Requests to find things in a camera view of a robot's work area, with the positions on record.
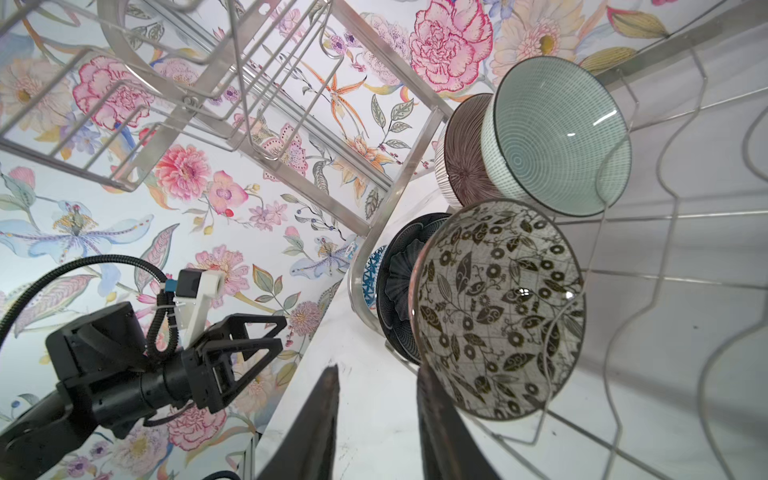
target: pink flower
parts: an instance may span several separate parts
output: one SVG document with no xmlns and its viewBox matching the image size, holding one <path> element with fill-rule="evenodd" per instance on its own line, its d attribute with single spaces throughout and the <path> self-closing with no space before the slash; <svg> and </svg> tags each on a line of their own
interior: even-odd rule
<svg viewBox="0 0 768 480">
<path fill-rule="evenodd" d="M 115 123 L 123 123 L 131 112 L 138 106 L 149 107 L 154 96 L 140 88 L 129 85 L 141 85 L 122 62 L 113 58 L 99 56 L 80 67 L 80 84 L 74 88 L 72 95 L 80 110 L 87 113 L 96 105 L 108 90 L 120 80 L 124 81 L 109 99 L 99 108 L 92 120 L 102 127 L 115 129 Z M 149 116 L 145 108 L 128 122 L 129 127 L 138 127 L 138 119 Z"/>
<path fill-rule="evenodd" d="M 408 46 L 408 33 L 400 25 L 389 23 L 378 14 L 364 14 L 371 27 L 376 30 L 379 37 L 387 43 L 403 60 L 411 61 L 411 49 Z M 400 85 L 400 79 L 395 76 L 376 56 L 367 49 L 362 53 L 362 57 L 371 67 L 371 71 L 379 77 L 379 80 L 387 85 Z"/>
<path fill-rule="evenodd" d="M 296 335 L 304 336 L 313 333 L 322 318 L 323 315 L 320 313 L 317 303 L 302 302 L 296 305 L 296 308 L 290 313 L 288 321 Z"/>
<path fill-rule="evenodd" d="M 192 145 L 175 144 L 154 168 L 157 184 L 172 197 L 186 202 L 202 197 L 210 167 L 205 152 Z"/>
<path fill-rule="evenodd" d="M 77 457 L 67 464 L 67 473 L 69 476 L 77 478 L 85 475 L 85 472 L 92 467 L 93 465 L 87 458 Z"/>
<path fill-rule="evenodd" d="M 157 73 L 165 78 L 170 78 L 178 84 L 193 85 L 197 81 L 197 73 L 190 68 L 187 61 L 181 58 L 162 60 L 156 63 L 153 68 Z"/>
<path fill-rule="evenodd" d="M 33 190 L 35 189 L 35 172 L 31 168 L 16 167 L 8 172 L 8 176 L 24 182 L 32 187 Z"/>
<path fill-rule="evenodd" d="M 254 222 L 259 230 L 272 231 L 273 225 L 282 225 L 283 220 L 288 220 L 285 211 L 288 210 L 288 204 L 278 204 L 275 200 L 274 205 L 265 204 L 264 207 L 249 208 L 253 216 L 250 221 Z"/>
<path fill-rule="evenodd" d="M 432 0 L 416 14 L 411 66 L 435 91 L 459 91 L 491 54 L 493 27 L 480 0 Z"/>
<path fill-rule="evenodd" d="M 226 245 L 219 245 L 214 247 L 211 253 L 200 252 L 194 256 L 197 261 L 197 265 L 188 263 L 187 268 L 201 268 L 203 270 L 221 270 L 225 273 L 224 276 L 224 292 L 227 295 L 234 295 L 241 290 L 248 290 L 248 280 L 243 278 L 243 275 L 248 274 L 248 267 L 245 265 L 237 266 L 238 263 L 243 262 L 243 254 L 238 251 L 227 250 Z M 211 302 L 213 308 L 218 308 L 224 305 L 224 298 L 222 296 L 215 298 Z"/>
<path fill-rule="evenodd" d="M 292 133 L 293 127 L 291 127 L 290 124 L 285 124 L 283 125 L 283 129 L 280 131 L 279 137 L 269 138 L 265 140 L 261 146 L 267 152 L 276 157 L 285 147 L 285 142 L 288 140 L 288 137 L 290 137 Z M 306 170 L 310 166 L 306 162 L 306 151 L 301 148 L 301 137 L 298 134 L 293 136 L 293 139 L 290 141 L 290 145 L 288 145 L 288 148 L 286 148 L 285 152 L 280 157 L 280 161 L 286 165 L 289 165 L 303 176 L 306 176 Z M 264 171 L 264 180 L 271 180 L 273 182 L 280 181 L 274 175 L 268 174 L 266 170 Z"/>
<path fill-rule="evenodd" d="M 208 201 L 217 214 L 223 214 L 228 208 L 239 207 L 245 200 L 248 200 L 248 194 L 232 181 L 232 177 L 223 170 L 214 174 L 214 185 L 210 188 Z"/>
<path fill-rule="evenodd" d="M 211 413 L 208 409 L 188 409 L 177 419 L 168 422 L 170 442 L 185 452 L 194 450 L 212 439 L 224 425 L 227 414 L 223 410 Z"/>
</svg>

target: patterned bowl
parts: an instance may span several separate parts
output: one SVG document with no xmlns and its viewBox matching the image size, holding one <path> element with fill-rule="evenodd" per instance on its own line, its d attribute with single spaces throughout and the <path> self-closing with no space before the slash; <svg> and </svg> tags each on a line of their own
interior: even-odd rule
<svg viewBox="0 0 768 480">
<path fill-rule="evenodd" d="M 376 313 L 384 336 L 403 358 L 414 363 L 421 358 L 408 314 L 411 273 L 419 252 L 448 217 L 426 214 L 405 225 L 386 248 L 376 278 Z"/>
<path fill-rule="evenodd" d="M 437 178 L 438 187 L 440 187 L 440 193 L 448 202 L 448 205 L 455 208 L 463 207 L 462 202 L 458 201 L 458 198 L 453 193 L 451 187 L 451 181 L 448 179 L 448 172 L 445 170 L 445 131 L 447 127 L 440 132 L 440 138 L 437 140 L 437 147 L 435 148 L 435 177 Z"/>
<path fill-rule="evenodd" d="M 409 310 L 423 362 L 461 409 L 491 420 L 544 406 L 581 352 L 586 303 L 562 232 L 516 200 L 448 219 L 419 254 Z"/>
<path fill-rule="evenodd" d="M 477 94 L 464 100 L 445 128 L 444 168 L 449 188 L 462 206 L 503 197 L 488 178 L 480 148 L 482 121 L 492 97 Z"/>
<path fill-rule="evenodd" d="M 600 82 L 576 64 L 534 57 L 504 76 L 482 125 L 489 177 L 508 198 L 588 217 L 612 205 L 629 180 L 627 125 Z M 595 185 L 599 183 L 600 195 Z"/>
<path fill-rule="evenodd" d="M 366 262 L 366 269 L 362 272 L 362 296 L 366 299 L 366 305 L 371 310 L 376 310 L 376 275 L 384 257 L 386 245 L 383 245 L 371 253 Z"/>
</svg>

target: wire rack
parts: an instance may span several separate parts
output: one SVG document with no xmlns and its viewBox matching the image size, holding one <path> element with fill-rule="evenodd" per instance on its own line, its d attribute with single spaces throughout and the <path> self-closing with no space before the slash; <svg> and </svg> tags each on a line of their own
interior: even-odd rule
<svg viewBox="0 0 768 480">
<path fill-rule="evenodd" d="M 23 22 L 28 15 L 34 14 L 35 10 L 41 8 L 45 3 L 52 3 L 71 9 L 79 15 L 89 18 L 101 25 L 104 36 L 106 37 L 110 49 L 98 48 L 95 46 L 84 46 L 80 51 L 73 54 L 72 58 L 61 68 L 56 77 L 49 84 L 45 85 L 33 98 L 29 100 L 26 106 L 14 114 L 12 118 L 0 127 L 0 149 L 12 154 L 35 161 L 64 171 L 69 174 L 83 177 L 88 180 L 96 181 L 103 185 L 119 188 L 126 191 L 135 190 L 142 180 L 149 174 L 154 165 L 160 160 L 163 153 L 175 142 L 179 135 L 186 135 L 196 140 L 221 148 L 225 151 L 239 151 L 244 156 L 259 164 L 266 171 L 274 174 L 285 184 L 289 185 L 297 192 L 308 198 L 313 204 L 316 204 L 336 218 L 339 222 L 346 225 L 354 233 L 364 237 L 364 241 L 359 245 L 356 256 L 349 269 L 348 275 L 348 294 L 353 310 L 360 319 L 371 329 L 382 333 L 379 327 L 379 321 L 371 313 L 366 305 L 362 294 L 362 275 L 365 269 L 365 263 L 369 255 L 373 252 L 379 238 L 382 236 L 389 218 L 392 216 L 402 192 L 407 183 L 413 178 L 416 167 L 425 153 L 429 143 L 434 138 L 440 124 L 446 122 L 452 114 L 452 109 L 434 92 L 431 88 L 389 47 L 377 34 L 368 26 L 368 24 L 357 15 L 354 10 L 343 0 L 314 0 L 296 23 L 294 29 L 285 36 L 285 40 L 280 46 L 269 51 L 266 58 L 259 58 L 258 63 L 256 53 L 264 49 L 264 41 L 268 35 L 275 30 L 277 25 L 283 19 L 283 16 L 293 7 L 296 0 L 288 2 L 282 11 L 277 10 L 279 0 L 261 0 L 243 7 L 236 0 L 221 0 L 227 7 L 227 14 L 230 20 L 230 30 L 222 38 L 214 38 L 206 34 L 201 29 L 196 29 L 194 22 L 189 20 L 189 14 L 198 10 L 204 0 L 189 0 L 188 2 L 171 2 L 169 0 L 146 0 L 160 15 L 172 25 L 184 30 L 188 35 L 193 36 L 196 42 L 205 50 L 205 55 L 189 55 L 186 51 L 179 48 L 173 48 L 154 40 L 150 36 L 143 35 L 126 26 L 125 16 L 129 6 L 127 0 L 97 0 L 96 12 L 91 8 L 76 5 L 74 2 L 65 0 L 27 0 L 20 8 L 14 12 L 3 25 L 0 25 L 0 36 L 5 35 L 12 28 Z M 331 72 L 325 77 L 323 86 L 318 89 L 321 92 L 326 85 L 331 82 L 333 75 L 342 62 L 340 55 L 334 51 L 329 51 L 323 46 L 323 33 L 328 28 L 329 17 L 333 16 L 340 22 L 344 28 L 352 32 L 356 38 L 366 46 L 390 71 L 401 79 L 409 90 L 430 110 L 429 117 L 422 126 L 418 137 L 416 138 L 407 158 L 403 162 L 399 176 L 393 180 L 385 174 L 372 168 L 370 163 L 360 157 L 355 151 L 351 150 L 345 142 L 338 138 L 337 134 L 329 131 L 318 120 L 316 120 L 310 111 L 319 98 L 316 94 L 309 103 L 308 107 L 297 104 L 283 91 L 283 86 L 290 78 L 291 72 L 301 62 L 304 55 L 308 52 L 311 45 L 317 41 L 318 46 L 332 61 L 335 61 Z M 468 421 L 477 425 L 485 434 L 489 435 L 495 442 L 501 446 L 509 455 L 516 458 L 521 465 L 526 467 L 533 475 L 539 478 L 547 478 L 539 468 L 528 461 L 521 454 L 514 444 L 537 445 L 541 439 L 541 433 L 544 424 L 549 418 L 566 425 L 585 439 L 595 442 L 601 447 L 607 449 L 608 457 L 603 471 L 603 478 L 609 478 L 617 457 L 621 457 L 638 468 L 641 468 L 649 475 L 656 478 L 669 478 L 663 472 L 660 472 L 646 462 L 635 458 L 630 453 L 622 449 L 622 437 L 624 434 L 624 424 L 621 415 L 614 402 L 613 387 L 611 377 L 612 361 L 616 358 L 615 346 L 617 342 L 627 334 L 627 331 L 638 323 L 648 314 L 652 313 L 659 305 L 661 287 L 665 282 L 707 284 L 713 286 L 728 286 L 737 289 L 749 290 L 768 290 L 768 286 L 746 283 L 708 280 L 703 278 L 694 278 L 688 276 L 671 276 L 668 273 L 670 260 L 670 247 L 675 238 L 676 227 L 679 220 L 711 220 L 723 217 L 762 217 L 768 214 L 766 209 L 752 210 L 734 210 L 718 212 L 699 212 L 699 213 L 681 213 L 680 195 L 670 187 L 665 176 L 663 166 L 667 160 L 667 152 L 679 135 L 686 129 L 704 111 L 717 108 L 727 108 L 728 105 L 737 104 L 758 95 L 768 93 L 768 86 L 757 88 L 752 91 L 746 91 L 731 98 L 714 102 L 712 104 L 703 104 L 704 94 L 707 92 L 708 76 L 706 69 L 699 59 L 697 50 L 704 45 L 710 45 L 713 42 L 723 41 L 730 36 L 736 35 L 750 28 L 768 22 L 768 4 L 761 0 L 752 0 L 744 2 L 731 10 L 719 15 L 713 20 L 685 32 L 683 35 L 669 38 L 654 47 L 640 52 L 637 56 L 616 68 L 612 68 L 598 75 L 600 80 L 609 91 L 614 94 L 618 90 L 625 91 L 634 109 L 628 119 L 627 135 L 614 147 L 603 161 L 603 167 L 611 161 L 612 154 L 625 141 L 628 141 L 630 133 L 652 127 L 654 125 L 666 122 L 685 119 L 677 128 L 671 137 L 665 142 L 657 155 L 655 171 L 656 180 L 659 186 L 671 201 L 671 211 L 659 215 L 644 216 L 625 216 L 615 217 L 610 213 L 614 208 L 606 208 L 599 217 L 591 219 L 566 220 L 564 218 L 553 218 L 558 225 L 581 225 L 595 224 L 598 228 L 594 242 L 591 245 L 591 254 L 587 262 L 587 268 L 584 270 L 584 289 L 590 285 L 596 276 L 629 276 L 651 280 L 653 290 L 649 301 L 636 313 L 628 318 L 622 319 L 619 328 L 615 331 L 607 345 L 604 362 L 602 364 L 602 382 L 604 394 L 613 416 L 616 429 L 611 442 L 606 442 L 599 435 L 582 428 L 575 422 L 565 418 L 562 415 L 550 410 L 551 397 L 544 404 L 543 412 L 540 415 L 535 431 L 530 438 L 516 438 L 510 435 L 503 435 L 488 427 L 486 422 L 478 420 L 470 415 L 465 415 Z M 308 25 L 306 34 L 300 41 L 296 41 L 293 47 L 289 48 L 289 39 L 302 25 Z M 131 46 L 132 41 L 142 41 L 152 45 L 162 51 L 164 55 L 172 55 L 189 61 L 191 64 L 200 68 L 201 72 L 193 84 L 182 81 L 175 81 L 172 78 L 166 78 L 158 74 L 147 62 L 146 59 L 139 56 Z M 35 105 L 43 101 L 58 82 L 69 72 L 78 68 L 83 61 L 89 59 L 92 55 L 102 55 L 106 58 L 112 58 L 119 61 L 132 73 L 132 76 L 113 84 L 110 90 L 102 96 L 101 100 L 93 104 L 90 111 L 83 117 L 72 129 L 65 135 L 58 144 L 50 151 L 42 152 L 26 146 L 21 141 L 12 140 L 15 133 L 15 127 L 23 117 L 28 114 Z M 657 118 L 646 123 L 635 125 L 638 111 L 642 111 L 644 102 L 638 98 L 632 87 L 633 81 L 642 78 L 644 75 L 668 65 L 671 62 L 679 61 L 682 57 L 690 57 L 696 65 L 699 75 L 699 83 L 695 105 L 688 111 L 671 115 L 665 118 Z M 215 99 L 221 96 L 228 87 L 235 86 L 243 94 L 240 100 L 233 104 L 224 113 L 214 112 L 204 106 L 208 99 Z M 161 98 L 171 105 L 171 108 L 163 109 L 146 104 L 137 106 L 126 121 L 120 125 L 114 126 L 114 133 L 107 142 L 104 143 L 98 151 L 83 164 L 76 165 L 68 163 L 61 157 L 61 149 L 71 140 L 75 132 L 79 131 L 89 118 L 91 118 L 99 108 L 112 95 L 119 94 L 121 89 L 140 90 L 147 95 Z M 259 145 L 248 132 L 251 132 L 254 118 L 259 118 L 268 109 L 277 109 L 287 114 L 296 122 L 295 132 L 300 127 L 304 127 L 312 134 L 316 135 L 325 145 L 334 150 L 342 159 L 346 160 L 350 166 L 355 169 L 359 176 L 364 177 L 386 192 L 386 197 L 379 206 L 370 222 L 366 222 L 357 214 L 344 207 L 338 200 L 331 197 L 328 193 L 320 190 L 311 181 L 307 180 L 296 171 L 291 169 L 280 161 L 285 153 L 287 145 L 290 144 L 290 138 L 284 142 L 285 146 L 278 153 L 270 153 Z M 762 171 L 753 159 L 750 157 L 750 141 L 752 140 L 756 126 L 768 114 L 768 108 L 763 110 L 755 118 L 754 122 L 747 128 L 743 134 L 741 154 L 746 169 L 754 177 L 763 181 L 768 181 L 768 174 Z M 121 162 L 115 169 L 110 169 L 108 162 L 103 159 L 103 153 L 109 144 L 121 134 L 125 125 L 134 119 L 149 117 L 153 115 L 153 121 L 145 126 L 149 130 L 149 141 L 139 142 L 130 152 L 127 152 Z M 601 189 L 598 188 L 598 182 L 595 184 L 598 195 Z M 664 249 L 661 254 L 660 266 L 656 273 L 636 273 L 618 270 L 599 270 L 593 268 L 593 260 L 598 253 L 598 247 L 601 245 L 601 234 L 604 227 L 612 223 L 641 223 L 666 221 L 667 230 L 665 233 Z M 578 295 L 571 299 L 571 302 L 579 300 Z M 732 336 L 726 342 L 719 345 L 711 352 L 703 369 L 700 372 L 697 387 L 697 406 L 698 415 L 702 429 L 709 446 L 717 459 L 723 474 L 728 478 L 735 478 L 731 467 L 720 451 L 716 439 L 714 438 L 710 427 L 710 416 L 708 412 L 707 399 L 705 392 L 707 389 L 707 380 L 713 366 L 718 359 L 733 345 L 740 340 L 753 335 L 763 329 L 768 324 L 768 303 L 763 308 L 761 320 L 745 329 L 742 332 Z M 559 318 L 551 323 L 547 332 L 547 337 L 551 335 L 554 326 L 559 322 Z M 406 368 L 415 373 L 414 365 L 400 357 L 392 347 L 385 342 L 385 347 L 390 351 Z"/>
</svg>

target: floral wallpaper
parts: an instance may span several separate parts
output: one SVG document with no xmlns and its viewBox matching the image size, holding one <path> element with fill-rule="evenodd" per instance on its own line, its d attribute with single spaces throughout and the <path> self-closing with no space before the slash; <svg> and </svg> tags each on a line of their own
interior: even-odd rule
<svg viewBox="0 0 768 480">
<path fill-rule="evenodd" d="M 715 0 L 350 0 L 361 16 L 450 105 L 490 91 L 516 63 L 556 55 L 600 71 L 685 26 Z M 95 5 L 75 2 L 89 12 Z M 308 106 L 352 151 L 394 178 L 429 110 L 354 36 L 331 19 L 326 49 L 344 62 L 326 87 L 334 62 L 313 47 L 292 70 L 267 65 L 269 49 L 295 45 L 310 32 L 300 24 L 309 2 L 296 3 L 249 65 L 275 78 Z M 6 2 L 5 14 L 22 6 Z M 283 13 L 279 7 L 273 19 Z M 204 2 L 191 18 L 213 37 L 227 31 L 220 2 Z M 142 2 L 127 8 L 132 30 L 204 56 Z M 52 2 L 0 38 L 0 115 L 7 122 L 70 61 L 79 45 L 108 50 L 97 22 Z M 140 39 L 131 46 L 160 75 L 191 85 L 201 68 Z M 152 125 L 173 105 L 142 88 L 131 71 L 106 53 L 86 55 L 9 132 L 20 144 L 109 174 L 154 135 Z M 237 83 L 221 85 L 206 107 L 246 130 Z M 85 114 L 96 108 L 95 114 Z M 385 192 L 358 177 L 345 160 L 279 111 L 248 117 L 250 141 L 370 219 Z M 422 159 L 431 166 L 434 152 Z M 44 478 L 199 478 L 235 468 L 251 436 L 262 432 L 291 381 L 312 334 L 348 270 L 356 236 L 327 212 L 237 152 L 180 135 L 143 184 L 126 194 L 0 154 L 0 312 L 58 264 L 101 253 L 143 257 L 175 276 L 185 267 L 226 273 L 224 295 L 209 321 L 231 313 L 284 315 L 285 351 L 227 409 L 190 409 L 154 428 L 137 425 L 123 440 L 99 429 Z M 0 351 L 0 429 L 50 392 L 56 382 L 45 337 L 80 315 L 130 301 L 149 327 L 159 285 L 142 270 L 100 265 L 63 276 L 38 295 Z M 263 333 L 263 327 L 251 331 Z M 157 347 L 165 348 L 161 330 Z M 239 358 L 246 372 L 258 360 Z M 11 369 L 9 365 L 18 365 Z M 173 411 L 163 411 L 166 415 Z"/>
</svg>

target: light green bowl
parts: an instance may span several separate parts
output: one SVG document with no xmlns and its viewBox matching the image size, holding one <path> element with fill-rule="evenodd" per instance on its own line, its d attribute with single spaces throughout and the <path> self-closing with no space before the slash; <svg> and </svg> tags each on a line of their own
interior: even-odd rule
<svg viewBox="0 0 768 480">
<path fill-rule="evenodd" d="M 511 69 L 488 106 L 481 146 L 488 175 L 508 198 L 589 217 L 619 199 L 632 148 L 616 102 L 588 71 L 556 57 Z"/>
</svg>

